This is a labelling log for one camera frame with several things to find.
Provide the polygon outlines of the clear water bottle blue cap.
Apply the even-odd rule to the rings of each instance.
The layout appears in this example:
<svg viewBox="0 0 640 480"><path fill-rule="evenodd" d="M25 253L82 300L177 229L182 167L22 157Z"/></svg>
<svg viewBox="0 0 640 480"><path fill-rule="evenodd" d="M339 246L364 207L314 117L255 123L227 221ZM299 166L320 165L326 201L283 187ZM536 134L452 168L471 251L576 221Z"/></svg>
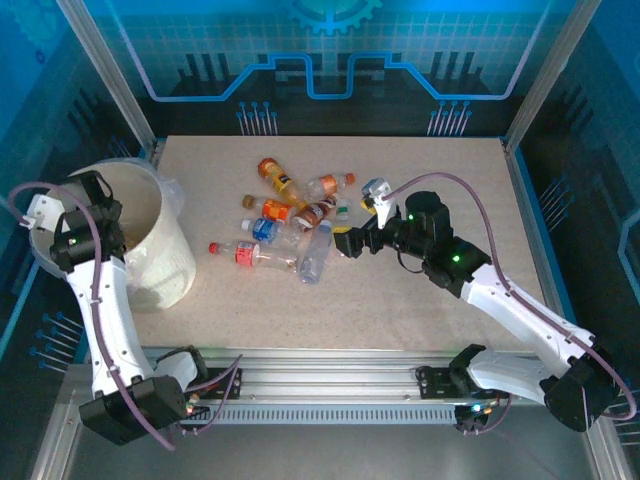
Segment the clear water bottle blue cap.
<svg viewBox="0 0 640 480"><path fill-rule="evenodd" d="M317 284L333 240L332 223L322 220L311 235L309 244L300 264L299 278L305 284Z"/></svg>

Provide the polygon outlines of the clear bottle with blue label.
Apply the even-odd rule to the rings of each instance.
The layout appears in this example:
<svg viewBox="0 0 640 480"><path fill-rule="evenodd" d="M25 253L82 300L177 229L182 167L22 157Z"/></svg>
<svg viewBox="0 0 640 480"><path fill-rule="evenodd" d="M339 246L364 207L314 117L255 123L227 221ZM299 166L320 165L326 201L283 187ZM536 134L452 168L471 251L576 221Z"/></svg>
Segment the clear bottle with blue label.
<svg viewBox="0 0 640 480"><path fill-rule="evenodd" d="M249 233L257 242L273 247L296 249L301 240L299 231L263 217L243 219L241 229Z"/></svg>

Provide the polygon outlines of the yellow label juice bottle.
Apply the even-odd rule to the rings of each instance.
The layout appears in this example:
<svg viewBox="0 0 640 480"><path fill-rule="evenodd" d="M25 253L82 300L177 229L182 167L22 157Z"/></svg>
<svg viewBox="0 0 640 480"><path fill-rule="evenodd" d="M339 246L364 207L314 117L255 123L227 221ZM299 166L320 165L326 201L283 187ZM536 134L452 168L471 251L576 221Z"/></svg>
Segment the yellow label juice bottle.
<svg viewBox="0 0 640 480"><path fill-rule="evenodd" d="M257 166L259 176L267 182L286 203L303 209L307 206L298 184L273 158L264 158Z"/></svg>

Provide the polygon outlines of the clear bottle with red label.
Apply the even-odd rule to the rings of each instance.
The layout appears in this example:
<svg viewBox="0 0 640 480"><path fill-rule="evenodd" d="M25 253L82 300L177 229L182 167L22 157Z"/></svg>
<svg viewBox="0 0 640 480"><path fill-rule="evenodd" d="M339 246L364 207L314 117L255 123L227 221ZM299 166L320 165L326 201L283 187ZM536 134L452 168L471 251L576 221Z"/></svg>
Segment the clear bottle with red label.
<svg viewBox="0 0 640 480"><path fill-rule="evenodd" d="M269 268L289 273L297 271L298 253L295 250L244 240L212 242L208 250L210 254L227 258L241 267Z"/></svg>

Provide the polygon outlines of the white cylindrical bin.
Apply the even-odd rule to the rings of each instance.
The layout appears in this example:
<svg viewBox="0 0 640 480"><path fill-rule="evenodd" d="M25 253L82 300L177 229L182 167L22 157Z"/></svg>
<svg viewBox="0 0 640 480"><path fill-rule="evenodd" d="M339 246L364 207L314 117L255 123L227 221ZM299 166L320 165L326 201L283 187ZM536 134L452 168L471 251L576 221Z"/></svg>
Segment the white cylindrical bin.
<svg viewBox="0 0 640 480"><path fill-rule="evenodd" d="M148 210L147 189L152 173L158 173L145 162L133 159L111 159L82 168L71 175L97 170L113 189L114 200L122 205L119 223L124 232L123 260L112 257L101 262L100 245L95 259L79 264L70 273L60 270L50 257L54 232L30 230L33 253L40 265L53 276L64 280L74 291L83 308L89 306L93 284L99 282L102 296L111 292L122 295L135 313L166 310L179 302L191 288L196 276L194 256L178 218L161 216L154 220ZM65 212L80 209L89 221L94 240L98 242L94 220L83 194L64 178L57 188L47 188L43 195L59 199Z"/></svg>

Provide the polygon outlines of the clear plastic bin liner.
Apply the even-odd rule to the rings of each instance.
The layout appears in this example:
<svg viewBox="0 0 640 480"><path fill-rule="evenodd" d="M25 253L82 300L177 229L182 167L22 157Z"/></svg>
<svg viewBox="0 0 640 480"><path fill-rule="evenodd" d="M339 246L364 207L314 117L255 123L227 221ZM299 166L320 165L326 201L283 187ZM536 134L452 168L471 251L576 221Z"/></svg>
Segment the clear plastic bin liner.
<svg viewBox="0 0 640 480"><path fill-rule="evenodd" d="M186 200L185 190L174 178L167 178L158 173L152 173L148 181L147 204L154 220L161 216L171 215L178 218Z"/></svg>

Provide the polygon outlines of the clear bottle with orange cap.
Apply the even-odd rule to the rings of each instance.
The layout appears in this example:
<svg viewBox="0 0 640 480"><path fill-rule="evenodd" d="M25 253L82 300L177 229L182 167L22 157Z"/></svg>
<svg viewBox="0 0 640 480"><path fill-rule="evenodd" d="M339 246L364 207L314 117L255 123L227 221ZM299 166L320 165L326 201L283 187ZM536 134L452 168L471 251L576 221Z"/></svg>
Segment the clear bottle with orange cap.
<svg viewBox="0 0 640 480"><path fill-rule="evenodd" d="M309 202L316 202L327 196L340 193L352 185L355 179L355 174L352 172L330 173L314 177L305 185L305 199Z"/></svg>

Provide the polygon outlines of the brown coffee bottle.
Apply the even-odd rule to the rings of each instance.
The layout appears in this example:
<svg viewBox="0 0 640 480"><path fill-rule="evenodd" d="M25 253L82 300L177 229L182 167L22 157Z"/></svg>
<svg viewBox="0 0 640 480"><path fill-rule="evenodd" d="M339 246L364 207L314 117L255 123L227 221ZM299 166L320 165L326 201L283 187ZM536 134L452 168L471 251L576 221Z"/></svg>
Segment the brown coffee bottle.
<svg viewBox="0 0 640 480"><path fill-rule="evenodd" d="M322 200L307 204L291 217L290 225L302 232L317 227L337 206L338 199L329 195Z"/></svg>

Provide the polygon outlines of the orange label gold cap bottle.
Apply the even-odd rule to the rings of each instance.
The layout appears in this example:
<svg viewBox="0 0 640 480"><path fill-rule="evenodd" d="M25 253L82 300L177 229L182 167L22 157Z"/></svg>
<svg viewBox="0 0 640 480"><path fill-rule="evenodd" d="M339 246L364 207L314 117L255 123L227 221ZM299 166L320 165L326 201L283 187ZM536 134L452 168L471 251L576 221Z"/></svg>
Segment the orange label gold cap bottle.
<svg viewBox="0 0 640 480"><path fill-rule="evenodd" d="M242 207L257 216L290 226L291 220L299 212L296 205L270 197L247 194L242 198Z"/></svg>

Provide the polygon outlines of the aluminium frame post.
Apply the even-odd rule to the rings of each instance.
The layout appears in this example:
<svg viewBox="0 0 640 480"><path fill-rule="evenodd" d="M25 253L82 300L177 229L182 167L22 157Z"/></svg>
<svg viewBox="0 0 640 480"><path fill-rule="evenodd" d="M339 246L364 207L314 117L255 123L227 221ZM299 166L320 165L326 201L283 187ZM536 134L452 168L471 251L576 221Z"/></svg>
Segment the aluminium frame post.
<svg viewBox="0 0 640 480"><path fill-rule="evenodd" d="M589 26L602 0L576 0L554 44L518 109L505 137L505 152L515 154L546 98Z"/></svg>
<svg viewBox="0 0 640 480"><path fill-rule="evenodd" d="M147 158L157 138L83 0L55 0Z"/></svg>

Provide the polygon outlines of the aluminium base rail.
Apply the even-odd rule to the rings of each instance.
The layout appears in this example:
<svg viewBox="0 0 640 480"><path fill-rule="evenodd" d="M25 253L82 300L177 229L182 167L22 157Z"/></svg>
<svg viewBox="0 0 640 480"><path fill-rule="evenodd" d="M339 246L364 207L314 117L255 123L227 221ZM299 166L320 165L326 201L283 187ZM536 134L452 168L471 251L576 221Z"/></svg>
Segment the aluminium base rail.
<svg viewBox="0 0 640 480"><path fill-rule="evenodd" d="M201 400L186 427L222 425L453 425L458 411L487 414L497 400L425 399L419 367L445 367L447 353L394 350L204 348L206 364L242 371L239 395Z"/></svg>

